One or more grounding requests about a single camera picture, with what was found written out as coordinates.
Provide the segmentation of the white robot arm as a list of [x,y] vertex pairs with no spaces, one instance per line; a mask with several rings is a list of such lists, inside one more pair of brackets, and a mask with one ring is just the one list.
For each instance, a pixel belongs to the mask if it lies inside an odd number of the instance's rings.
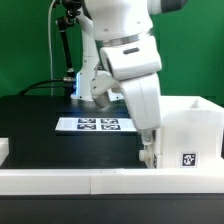
[[151,17],[182,9],[189,0],[81,0],[84,15],[93,22],[99,57],[91,82],[97,105],[109,103],[108,92],[120,92],[142,143],[152,142],[161,125],[161,57]]

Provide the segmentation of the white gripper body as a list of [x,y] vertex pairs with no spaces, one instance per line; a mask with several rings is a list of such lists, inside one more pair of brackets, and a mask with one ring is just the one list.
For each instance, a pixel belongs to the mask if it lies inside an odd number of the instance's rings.
[[156,73],[121,81],[122,94],[138,132],[157,129],[161,124],[160,84]]

